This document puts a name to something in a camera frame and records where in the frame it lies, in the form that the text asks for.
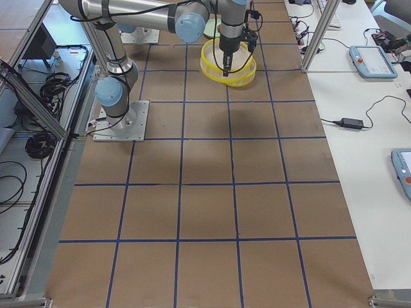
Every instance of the electronic device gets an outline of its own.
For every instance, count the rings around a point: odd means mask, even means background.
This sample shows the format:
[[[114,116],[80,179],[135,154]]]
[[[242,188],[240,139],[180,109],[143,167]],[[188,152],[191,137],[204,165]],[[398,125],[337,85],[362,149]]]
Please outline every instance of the electronic device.
[[[392,150],[391,161],[405,194],[411,200],[411,148]]]
[[[363,78],[394,79],[398,76],[380,46],[351,46],[349,54]]]
[[[326,8],[327,0],[317,0],[317,4],[322,14],[324,12],[324,9]],[[340,29],[341,29],[341,21],[338,18],[337,13],[335,13],[333,16],[333,19],[329,23],[328,30],[340,30]]]

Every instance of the white table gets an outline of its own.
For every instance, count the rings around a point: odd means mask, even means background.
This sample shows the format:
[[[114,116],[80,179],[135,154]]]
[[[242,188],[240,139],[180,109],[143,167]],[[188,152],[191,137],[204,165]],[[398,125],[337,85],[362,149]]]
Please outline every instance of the white table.
[[[311,11],[308,5],[287,3],[287,8],[296,16]],[[364,29],[377,28],[363,0],[351,6],[342,3],[337,14],[343,28],[327,31],[325,37],[348,46],[365,45]],[[316,8],[313,16],[303,19],[310,30],[319,16]],[[326,51],[315,57],[308,73],[322,118],[352,117],[368,125],[365,111],[385,95],[405,99],[405,114],[411,117],[411,99],[405,91],[411,89],[410,73],[397,65],[399,77],[394,81],[366,81],[355,73],[348,49],[338,42],[325,43]],[[374,128],[369,131],[324,124],[374,289],[411,289],[411,201],[390,161],[392,149],[411,148],[411,124],[401,116],[402,107],[401,101],[390,98],[377,104],[370,112]]]
[[[317,0],[312,1],[315,8],[313,15],[301,20],[310,26],[310,31],[315,31],[321,14],[317,7]],[[291,16],[306,16],[312,11],[310,5],[299,6],[289,4],[287,0],[286,6]],[[324,38],[337,39],[347,46],[365,45],[367,41],[363,36],[363,31],[369,28],[378,28],[376,21],[363,0],[357,0],[357,3],[352,5],[340,3],[337,8],[337,15],[342,23],[341,30],[327,31]],[[375,45],[371,38],[372,33],[375,33],[375,31],[369,30],[365,33],[369,45]],[[323,43],[326,46],[326,50],[314,58],[309,72],[356,72],[349,56],[348,48],[333,40],[323,40]]]

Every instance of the metal base plate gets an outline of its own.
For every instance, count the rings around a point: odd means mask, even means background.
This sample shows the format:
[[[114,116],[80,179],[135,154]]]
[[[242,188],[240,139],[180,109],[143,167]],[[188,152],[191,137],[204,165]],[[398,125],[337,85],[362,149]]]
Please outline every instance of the metal base plate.
[[[158,44],[159,43],[159,37],[160,37],[160,30],[155,30],[152,29],[151,33],[147,35],[146,37],[142,37],[140,39],[133,37],[129,33],[122,33],[121,34],[121,40],[123,41],[123,44],[129,45],[129,44],[135,44],[135,45],[143,45],[143,44]]]
[[[148,115],[148,101],[131,101],[130,108],[132,108],[137,118],[134,123],[123,130],[112,130],[108,128],[101,132],[94,134],[94,141],[144,141],[146,133],[147,115]],[[100,111],[99,117],[105,117],[106,114],[103,109]],[[96,130],[109,127],[108,122],[102,121],[97,124]]]

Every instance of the transparent yellow bowl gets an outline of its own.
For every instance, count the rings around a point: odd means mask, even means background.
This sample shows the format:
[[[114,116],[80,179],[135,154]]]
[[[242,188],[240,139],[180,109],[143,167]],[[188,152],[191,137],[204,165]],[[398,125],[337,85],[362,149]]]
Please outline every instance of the transparent yellow bowl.
[[[215,55],[217,63],[220,67],[223,66],[223,52],[218,47],[219,39],[215,40]],[[250,53],[247,50],[247,45],[244,43],[240,44],[240,48],[232,56],[232,71],[240,69]],[[251,56],[247,63],[244,65],[240,71],[228,75],[228,77],[223,76],[221,69],[217,67],[213,55],[213,40],[209,40],[204,44],[201,49],[201,60],[200,60],[201,71],[209,79],[224,83],[230,87],[244,87],[253,81],[256,75],[257,64],[254,58]]]

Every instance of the cable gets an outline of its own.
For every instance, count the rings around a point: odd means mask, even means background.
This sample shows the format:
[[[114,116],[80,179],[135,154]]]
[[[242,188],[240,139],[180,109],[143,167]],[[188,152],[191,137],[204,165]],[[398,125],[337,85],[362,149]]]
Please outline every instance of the cable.
[[[22,239],[23,239],[24,233],[25,233],[25,231],[26,231],[26,229],[27,229],[27,226],[28,226],[28,223],[29,223],[29,221],[30,221],[31,213],[33,212],[33,208],[34,208],[34,206],[35,206],[35,204],[36,204],[36,201],[37,201],[37,196],[39,195],[39,192],[40,192],[40,186],[41,186],[41,183],[42,183],[42,181],[43,181],[44,175],[45,175],[45,173],[46,173],[45,171],[46,171],[46,169],[47,169],[48,164],[49,164],[50,161],[51,161],[51,158],[52,158],[52,156],[49,157],[48,161],[46,162],[46,165],[44,166],[44,169],[42,170],[42,172],[41,172],[41,174],[40,174],[40,176],[39,176],[39,181],[38,181],[38,183],[37,183],[37,186],[36,186],[36,190],[35,190],[33,199],[32,199],[32,201],[31,201],[31,203],[30,203],[29,208],[28,208],[27,211],[26,211],[26,215],[25,215],[24,221],[23,221],[23,226],[20,228],[20,236],[19,236],[19,238],[18,238],[18,240],[17,240],[17,243],[16,243],[16,245],[15,245],[12,249],[10,249],[10,252],[9,252],[5,257],[0,257],[0,265],[5,264],[5,263],[7,263],[8,261],[10,261],[10,260],[14,257],[14,255],[19,251],[21,241],[22,241]]]
[[[376,101],[375,103],[373,103],[373,104],[371,105],[371,107],[365,112],[365,115],[368,117],[368,119],[369,119],[370,122],[371,122],[371,126],[370,126],[370,127],[365,127],[365,126],[364,126],[364,128],[371,129],[372,127],[374,127],[374,123],[373,123],[371,117],[368,115],[368,112],[369,112],[371,109],[373,109],[375,105],[377,105],[378,103],[381,103],[381,102],[382,102],[384,99],[386,99],[386,98],[394,98],[394,99],[398,99],[398,100],[404,102],[404,107],[403,107],[403,109],[401,110],[401,115],[408,121],[408,123],[411,124],[411,120],[404,114],[404,110],[405,110],[405,108],[407,107],[407,102],[406,102],[404,99],[402,99],[402,98],[397,98],[396,96],[386,95],[386,96],[384,96],[383,98],[381,98],[379,101]]]
[[[31,158],[43,159],[52,154],[57,140],[49,132],[37,133],[27,140],[25,150]]]
[[[365,38],[365,45],[368,46],[368,37],[365,36],[365,32],[370,31],[370,30],[378,30],[381,32],[381,29],[379,28],[367,28],[364,30],[364,32],[362,33],[363,37]]]
[[[312,9],[312,11],[311,11],[311,13],[310,13],[310,14],[308,14],[307,16],[301,16],[301,17],[298,17],[298,16],[289,16],[289,18],[296,18],[296,19],[300,19],[300,18],[307,18],[307,17],[312,16],[312,15],[314,14],[314,6],[313,6],[313,4],[312,4],[312,3],[310,3],[310,5],[311,5],[311,9]]]
[[[179,5],[183,5],[183,4],[188,4],[188,3],[192,3],[192,2],[197,2],[198,0],[186,0],[186,1],[181,1],[181,2],[178,2],[177,3],[177,6],[179,6]],[[143,11],[139,11],[139,12],[130,12],[130,13],[113,13],[113,14],[111,14],[111,13],[109,13],[108,15],[108,17],[115,17],[115,16],[129,16],[129,15],[141,15],[141,14],[146,14],[146,13],[150,13],[150,12],[154,12],[154,11],[157,11],[157,10],[161,10],[161,9],[163,9],[163,8],[169,8],[172,4],[174,4],[174,3],[170,3],[170,4],[166,4],[166,5],[162,5],[162,6],[157,6],[157,7],[155,7],[155,8],[149,8],[149,9],[147,9],[147,10],[143,10]],[[98,17],[95,17],[95,18],[92,18],[92,19],[77,19],[76,17],[74,17],[74,16],[70,16],[70,19],[72,20],[72,21],[75,21],[75,22],[92,22],[92,21],[98,21],[98,20],[100,20],[100,19],[104,19],[104,18],[107,18],[107,17],[104,17],[104,16],[98,16]]]
[[[115,57],[116,59],[118,59],[118,57],[117,57],[117,55],[116,55],[116,50],[114,49],[114,46],[113,46],[113,43],[112,43],[112,41],[111,41],[111,39],[110,39],[109,34],[106,32],[106,30],[103,30],[103,32],[104,32],[107,40],[109,41],[109,44],[110,44],[110,47],[111,47],[111,49],[112,49],[112,52],[113,52],[114,57]],[[128,84],[127,76],[125,75],[125,71],[124,71],[123,67],[121,66],[121,63],[118,63],[118,65],[119,65],[119,67],[120,67],[120,69],[121,69],[121,72],[123,73],[123,76],[124,76],[125,81],[123,81],[121,78],[117,78],[117,80],[120,81],[120,82],[122,82],[123,84],[125,84],[126,87],[127,87],[127,110],[126,110],[126,112],[121,116],[120,120],[118,120],[117,122],[115,122],[113,125],[108,126],[108,127],[106,127],[106,128],[101,128],[101,129],[99,129],[99,130],[93,130],[93,131],[91,131],[91,132],[87,132],[87,133],[85,134],[85,136],[89,136],[89,135],[91,135],[91,134],[93,134],[93,136],[94,136],[94,133],[96,133],[96,132],[101,132],[101,131],[103,131],[103,130],[108,130],[109,128],[113,128],[114,126],[116,126],[118,123],[120,123],[120,122],[124,119],[124,117],[126,116],[126,114],[127,114],[127,112],[128,112],[128,108],[129,108],[129,105],[130,105],[130,91],[131,91],[131,88],[130,88],[130,85]]]
[[[216,57],[216,48],[215,48],[215,43],[216,43],[216,33],[217,33],[217,8],[218,8],[218,0],[216,0],[216,4],[213,5],[212,3],[210,3],[210,5],[213,7],[213,11],[214,11],[214,35],[213,35],[213,58],[214,58],[214,62],[215,65],[217,66],[217,68],[219,70],[221,70],[222,72],[224,72],[224,70],[218,65],[217,62],[217,57]],[[246,64],[249,62],[249,60],[252,57],[252,54],[254,53],[254,50],[250,53],[250,55],[247,57],[246,61],[244,61],[244,64],[237,70],[235,71],[230,71],[229,74],[234,74],[234,73],[238,73],[240,72],[245,66]]]
[[[365,116],[367,116],[367,118],[370,120],[371,125],[370,126],[364,126],[363,121],[359,120],[359,119],[350,119],[350,118],[346,118],[343,117],[340,121],[331,121],[331,120],[327,120],[327,119],[321,119],[321,121],[327,122],[327,123],[333,123],[336,124],[338,126],[344,127],[344,128],[352,128],[355,130],[361,130],[363,128],[366,128],[368,130],[370,130],[371,128],[374,127],[374,122],[372,121],[370,115],[368,114],[371,109],[373,109],[375,107],[375,105],[377,105],[378,103],[381,103],[384,99],[386,98],[394,98],[394,99],[398,99],[402,102],[404,102],[404,107],[401,110],[401,115],[407,120],[408,123],[411,124],[411,119],[409,119],[405,114],[404,114],[404,110],[407,107],[407,101],[405,101],[402,98],[397,98],[395,96],[391,96],[391,95],[386,95],[383,98],[381,98],[380,100],[376,101],[375,103],[373,103],[371,105],[370,108],[367,109],[367,111],[365,112]]]
[[[341,42],[340,40],[337,40],[335,38],[326,38],[324,37],[323,40],[335,40],[336,42],[340,43],[341,45],[343,45],[345,48],[349,49],[349,46],[345,45],[343,42]]]
[[[17,204],[17,202],[20,201],[21,196],[22,196],[23,191],[24,191],[24,184],[26,183],[26,180],[27,180],[27,169],[22,164],[20,164],[19,162],[15,162],[15,161],[12,161],[12,160],[7,160],[7,161],[4,161],[4,162],[0,162],[0,164],[17,164],[18,166],[22,167],[22,169],[24,171],[24,178],[23,179],[19,178],[18,176],[15,176],[15,175],[0,176],[0,180],[2,180],[4,178],[14,178],[14,179],[16,179],[20,182],[20,188],[13,194],[13,196],[9,197],[5,201],[0,201],[0,205],[6,204],[7,202],[11,201],[14,197],[16,197],[19,194],[17,199],[15,201],[13,201],[13,203],[9,207],[7,207],[5,210],[2,210],[0,212],[0,214],[2,214],[4,212],[10,210],[14,205]]]

